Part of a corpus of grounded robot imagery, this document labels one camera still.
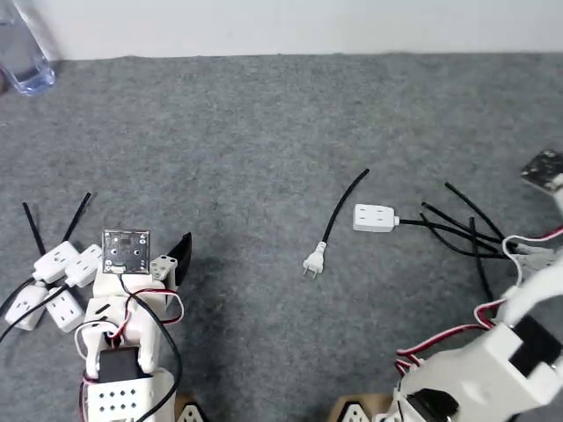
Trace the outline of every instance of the black cable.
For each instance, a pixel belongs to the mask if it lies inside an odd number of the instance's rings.
[[[24,319],[26,319],[27,317],[29,317],[33,312],[35,312],[37,309],[42,308],[43,306],[47,305],[49,302],[51,302],[53,299],[56,298],[56,296],[60,295],[62,292],[65,292],[66,290],[69,289],[69,285],[65,284],[64,286],[62,286],[61,288],[59,288],[56,292],[54,292],[52,295],[47,296],[42,302],[38,303],[37,305],[35,305],[34,307],[32,307],[31,309],[29,309],[25,314],[23,314],[22,316],[20,316],[16,321],[14,321],[14,323],[12,325],[10,325],[8,328],[6,328],[4,330],[4,332],[2,333],[2,335],[0,336],[0,343],[2,343],[4,341],[4,339],[6,338],[6,336],[8,335],[8,333],[10,331],[13,330],[13,328],[18,325],[19,323],[21,323]]]
[[[422,219],[422,221],[424,221],[427,224],[428,229],[432,232],[432,234],[443,244],[445,244],[448,248],[450,248],[451,250],[453,250],[454,252],[460,253],[461,255],[465,255],[467,257],[474,257],[475,255],[473,254],[473,252],[468,252],[468,251],[464,251],[462,249],[459,249],[457,246],[455,246],[454,244],[451,244],[450,242],[448,242],[446,239],[444,239],[440,233],[438,233],[438,231],[431,225],[429,224],[430,222],[428,221],[428,219],[426,218],[426,216],[423,213],[420,213],[420,218]],[[479,256],[481,258],[497,258],[497,259],[506,259],[507,257],[505,257],[504,255],[501,255],[499,253],[483,253],[483,254],[479,254]]]
[[[440,218],[442,218],[443,220],[445,220],[446,222],[449,222],[451,224],[453,224],[456,227],[459,227],[461,230],[466,231],[467,233],[472,233],[471,228],[467,227],[465,224],[462,224],[461,222],[459,222],[458,220],[455,220],[453,218],[451,218],[449,215],[445,214],[444,212],[440,211],[438,208],[428,204],[427,202],[422,202],[421,204],[425,209],[427,209],[428,211],[430,211],[431,213],[434,213],[436,215],[438,215]],[[499,240],[496,237],[492,237],[492,236],[487,236],[484,235],[482,233],[479,233],[478,231],[475,232],[475,236],[476,237],[480,237],[483,240],[487,240],[487,242],[493,242],[495,244],[500,244],[502,243],[501,240]]]
[[[352,191],[355,189],[358,183],[360,183],[360,181],[363,178],[365,178],[368,173],[369,173],[369,169],[362,171],[362,173],[360,173],[360,176],[355,178],[352,184],[344,192],[342,198],[340,198],[340,200],[338,201],[338,204],[336,204],[336,207],[334,208],[333,211],[333,215],[331,215],[331,219],[328,221],[328,224],[326,225],[325,235],[323,236],[323,242],[328,243],[328,237],[331,235],[331,231],[333,230],[333,225],[334,225],[334,221],[336,220],[336,215],[338,215],[338,213],[340,212],[340,209],[344,205],[344,201],[347,199],[348,196],[350,196],[350,193],[352,193]]]
[[[479,256],[479,246],[477,245],[477,231],[475,229],[475,218],[471,217],[469,219],[469,227],[472,230],[473,234],[473,241],[472,241],[472,251],[473,255],[475,256],[475,264],[477,266],[477,273],[479,274],[479,278],[481,280],[481,286],[485,291],[485,296],[489,302],[494,300],[493,291],[491,290],[491,285],[489,284],[489,280],[485,274],[485,268],[483,268],[483,263],[481,262],[481,257]]]
[[[70,222],[70,226],[67,229],[67,232],[64,234],[64,237],[62,238],[62,241],[65,242],[67,240],[70,239],[70,235],[72,235],[72,232],[74,231],[75,227],[78,224],[78,220],[80,220],[80,217],[82,216],[82,213],[84,211],[84,208],[86,207],[86,204],[88,203],[88,200],[91,197],[91,193],[87,193],[84,198],[82,199],[82,202],[80,202],[80,206],[78,207],[77,211],[74,214],[74,217],[72,217],[72,221]]]
[[[457,195],[463,202],[465,202],[469,207],[473,209],[479,216],[486,222],[486,225],[496,234],[499,240],[503,240],[505,236],[502,234],[501,230],[496,227],[496,225],[491,221],[491,219],[481,210],[481,208],[477,207],[469,198],[459,192],[456,187],[454,187],[450,182],[446,182],[445,186],[450,189],[455,195]]]
[[[135,295],[134,293],[131,293],[127,289],[127,287],[125,286],[125,283],[123,282],[123,278],[121,277],[121,274],[118,274],[117,277],[120,280],[121,288],[123,288],[123,291],[125,293],[127,293],[129,295],[129,297],[132,297],[133,299],[135,299],[137,304],[141,308],[146,310],[149,313],[150,317],[154,320],[155,324],[158,326],[158,328],[160,329],[162,334],[165,336],[166,341],[170,345],[170,348],[172,349],[172,354],[174,355],[174,359],[176,360],[176,376],[174,376],[174,383],[170,387],[170,390],[165,394],[165,396],[162,397],[162,399],[157,404],[155,404],[152,407],[152,409],[147,411],[144,415],[142,415],[136,421],[136,422],[143,422],[144,420],[147,420],[150,416],[154,415],[157,411],[159,411],[162,408],[162,406],[164,406],[166,404],[166,402],[170,399],[170,397],[172,397],[174,395],[174,393],[178,389],[179,382],[182,378],[182,371],[183,371],[182,357],[179,354],[178,347],[176,346],[176,343],[174,343],[172,336],[170,335],[168,330],[166,330],[166,327],[162,324],[162,322],[158,318],[157,314],[154,313],[154,311],[150,308],[149,305],[147,305],[145,302],[143,302],[143,300],[139,299],[139,297],[137,295]]]
[[[29,279],[21,283],[19,286],[17,286],[16,289],[10,293],[10,295],[6,298],[6,300],[2,303],[2,305],[0,305],[0,317],[6,312],[6,310],[11,305],[11,303],[14,302],[14,299],[16,299],[16,296],[19,294],[19,292],[21,292],[24,288],[32,284],[34,281],[35,279],[33,277],[30,277]]]
[[[447,231],[447,232],[449,232],[453,235],[460,236],[460,237],[462,237],[466,240],[472,240],[472,236],[469,235],[468,233],[454,229],[453,227],[450,227],[450,226],[445,226],[443,224],[439,224],[437,222],[429,222],[428,220],[420,221],[420,220],[407,220],[407,219],[403,220],[403,219],[401,219],[400,224],[408,224],[408,225],[411,225],[411,226],[426,227],[428,229],[433,228],[433,229],[437,229],[437,230],[443,230],[443,231]],[[487,249],[487,250],[489,250],[491,252],[495,252],[495,253],[498,252],[498,250],[495,249],[493,246],[491,246],[490,244],[486,244],[484,242],[481,242],[480,240],[477,241],[477,244],[480,247],[482,247],[483,249]]]
[[[41,239],[41,235],[39,234],[39,230],[35,225],[35,221],[33,220],[32,213],[29,210],[29,207],[27,206],[27,202],[22,202],[22,205],[24,206],[24,211],[26,211],[26,217],[27,220],[29,221],[29,226],[32,228],[33,237],[35,238],[37,249],[39,249],[39,254],[43,256],[46,253],[45,245],[43,244],[43,239]]]

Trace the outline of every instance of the gray carpet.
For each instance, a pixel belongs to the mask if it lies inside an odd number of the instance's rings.
[[[562,55],[64,62],[48,95],[0,96],[0,297],[38,257],[21,201],[53,247],[92,191],[73,237],[83,245],[103,228],[146,228],[158,254],[194,233],[180,290],[189,312],[172,333],[181,389],[211,421],[323,421],[340,395],[391,391],[396,348],[471,321],[485,299],[471,258],[422,228],[353,232],[354,204],[414,218],[428,200],[467,219],[447,179],[507,233],[560,225],[519,170],[542,148],[563,148],[562,75]],[[325,272],[303,278],[365,167]],[[486,269],[496,294],[514,279],[507,262]],[[549,305],[539,316],[563,338],[560,301]],[[82,369],[49,316],[13,332],[0,347],[2,420],[76,420]],[[521,420],[562,410],[559,397]]]

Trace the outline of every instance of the white wall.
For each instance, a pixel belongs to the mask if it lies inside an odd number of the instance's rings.
[[[18,0],[18,4],[31,11],[33,30],[50,55],[67,59],[563,51],[562,0]]]

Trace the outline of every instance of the circuit board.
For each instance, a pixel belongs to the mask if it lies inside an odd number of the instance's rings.
[[[148,274],[150,232],[148,230],[104,230],[104,273]]]
[[[522,179],[543,192],[554,195],[563,187],[563,154],[546,149],[521,172]]]

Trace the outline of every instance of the water bottle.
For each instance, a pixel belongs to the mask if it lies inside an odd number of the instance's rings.
[[[11,0],[0,0],[0,70],[21,94],[39,94],[55,73]]]

